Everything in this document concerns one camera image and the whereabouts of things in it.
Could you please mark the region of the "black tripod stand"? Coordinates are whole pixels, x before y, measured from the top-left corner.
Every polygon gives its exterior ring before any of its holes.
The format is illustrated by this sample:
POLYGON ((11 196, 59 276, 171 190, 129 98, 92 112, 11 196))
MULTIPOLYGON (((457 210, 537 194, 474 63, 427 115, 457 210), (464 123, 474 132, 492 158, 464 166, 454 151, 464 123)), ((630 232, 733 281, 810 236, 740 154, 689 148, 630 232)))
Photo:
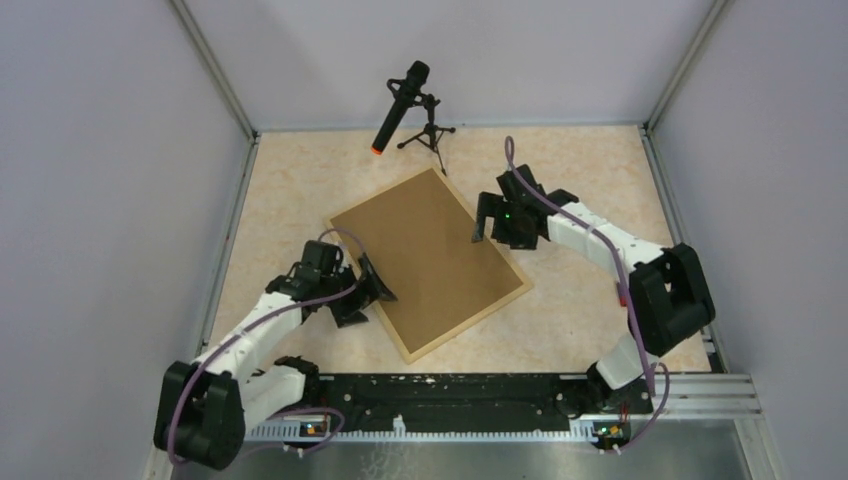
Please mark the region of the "black tripod stand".
POLYGON ((404 149, 407 145, 415 142, 422 144, 428 150, 436 154, 439 164, 439 170, 444 176, 447 176, 447 170, 441 155, 439 144, 442 139, 442 136, 445 133, 454 134, 456 132, 456 128, 441 127, 436 124, 435 110, 440 103, 441 100, 437 99, 432 94, 422 94, 420 98, 413 103, 414 106, 421 106, 425 109, 427 113, 427 122, 418 134, 413 135, 412 137, 402 142, 399 142, 396 145, 396 148, 404 149))

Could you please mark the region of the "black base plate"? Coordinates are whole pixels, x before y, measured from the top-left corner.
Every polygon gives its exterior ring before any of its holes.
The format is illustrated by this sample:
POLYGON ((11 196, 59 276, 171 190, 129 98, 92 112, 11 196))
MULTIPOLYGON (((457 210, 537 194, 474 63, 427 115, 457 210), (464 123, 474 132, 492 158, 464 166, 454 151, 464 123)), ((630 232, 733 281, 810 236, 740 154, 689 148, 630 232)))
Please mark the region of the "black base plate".
POLYGON ((328 374, 308 381, 297 407, 330 407, 345 433, 566 431, 592 415, 650 414, 645 381, 607 391, 583 374, 328 374))

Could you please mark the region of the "aluminium rail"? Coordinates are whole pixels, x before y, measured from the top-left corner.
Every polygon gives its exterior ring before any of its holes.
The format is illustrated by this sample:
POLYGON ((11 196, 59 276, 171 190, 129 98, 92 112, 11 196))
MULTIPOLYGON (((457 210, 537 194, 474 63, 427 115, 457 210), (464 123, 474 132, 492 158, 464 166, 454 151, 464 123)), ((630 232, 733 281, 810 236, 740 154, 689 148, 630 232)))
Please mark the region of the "aluminium rail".
MULTIPOLYGON (((760 402, 750 379, 732 374, 674 374, 659 378, 650 414, 633 417, 623 414, 615 420, 592 415, 579 419, 566 431, 530 433, 411 433, 395 427, 386 433, 345 433, 341 427, 329 439, 347 442, 424 442, 424 441, 588 441, 600 445, 623 443, 631 438, 640 423, 651 418, 661 420, 719 420, 756 417, 760 402)), ((316 444, 326 438, 319 430, 320 416, 279 414, 250 430, 246 441, 279 441, 285 444, 316 444)))

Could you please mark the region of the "black microphone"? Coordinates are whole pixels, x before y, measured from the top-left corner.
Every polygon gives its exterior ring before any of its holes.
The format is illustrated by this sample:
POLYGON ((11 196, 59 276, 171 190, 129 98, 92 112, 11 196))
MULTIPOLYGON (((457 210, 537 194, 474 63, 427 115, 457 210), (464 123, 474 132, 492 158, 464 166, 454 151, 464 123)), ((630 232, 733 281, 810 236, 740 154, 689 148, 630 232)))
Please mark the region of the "black microphone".
POLYGON ((426 63, 415 60, 403 79, 389 79, 386 82, 393 103, 371 144, 374 154, 381 155, 384 152, 406 112, 416 104, 429 73, 430 67, 426 63))

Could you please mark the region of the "red blue block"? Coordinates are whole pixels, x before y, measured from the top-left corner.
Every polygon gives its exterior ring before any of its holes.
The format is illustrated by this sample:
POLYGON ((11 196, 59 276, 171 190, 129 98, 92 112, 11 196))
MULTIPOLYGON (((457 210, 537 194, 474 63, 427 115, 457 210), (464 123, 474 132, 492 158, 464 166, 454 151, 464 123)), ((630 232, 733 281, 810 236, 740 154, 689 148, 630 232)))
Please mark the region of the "red blue block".
POLYGON ((630 304, 630 296, 629 296, 629 288, 626 283, 618 282, 617 283, 617 291, 619 296, 619 303, 622 307, 627 307, 630 304))

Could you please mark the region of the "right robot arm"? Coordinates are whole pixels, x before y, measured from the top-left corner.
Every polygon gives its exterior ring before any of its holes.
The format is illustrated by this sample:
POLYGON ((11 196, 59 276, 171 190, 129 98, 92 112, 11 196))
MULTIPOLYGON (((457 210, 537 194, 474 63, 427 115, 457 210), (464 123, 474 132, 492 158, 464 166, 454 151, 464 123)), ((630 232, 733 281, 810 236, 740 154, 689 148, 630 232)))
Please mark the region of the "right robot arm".
POLYGON ((545 239, 574 250, 617 280, 628 331, 587 371, 586 397, 594 409, 614 411, 626 400, 628 387, 715 319, 693 247, 640 239, 593 213, 576 195, 546 192, 527 165, 505 171, 497 183, 499 192, 478 196, 472 242, 490 237, 513 250, 534 250, 545 239))

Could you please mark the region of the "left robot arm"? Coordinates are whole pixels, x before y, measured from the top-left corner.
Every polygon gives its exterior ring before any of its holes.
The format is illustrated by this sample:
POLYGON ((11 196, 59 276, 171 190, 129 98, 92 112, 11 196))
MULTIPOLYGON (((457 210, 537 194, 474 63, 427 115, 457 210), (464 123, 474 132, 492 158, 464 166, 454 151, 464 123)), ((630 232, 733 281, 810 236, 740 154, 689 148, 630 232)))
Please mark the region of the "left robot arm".
POLYGON ((273 278, 244 319, 215 346, 164 373, 154 425, 155 447, 174 466, 196 463, 227 468, 246 434, 279 414, 320 416, 319 430, 332 438, 343 414, 320 405, 318 367, 300 357, 262 361, 311 314, 330 311, 336 325, 366 321, 365 309, 396 300, 353 233, 351 246, 323 236, 304 244, 299 261, 273 278))

